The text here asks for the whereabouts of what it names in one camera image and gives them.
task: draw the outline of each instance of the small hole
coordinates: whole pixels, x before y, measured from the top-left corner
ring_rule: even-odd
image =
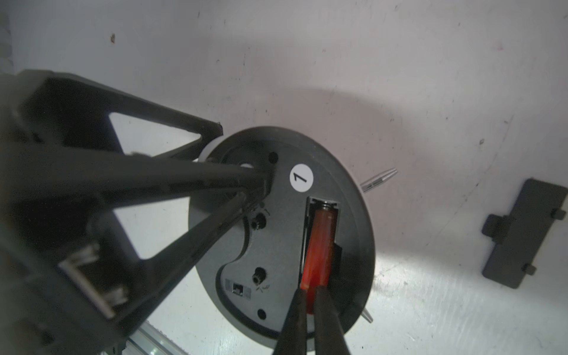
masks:
[[[263,229],[264,227],[266,227],[266,217],[264,216],[264,214],[262,214],[262,213],[257,214],[257,215],[250,221],[250,227],[251,227],[253,230]]]
[[[276,152],[268,154],[268,161],[270,161],[271,164],[276,164],[278,162],[278,154],[276,154]]]

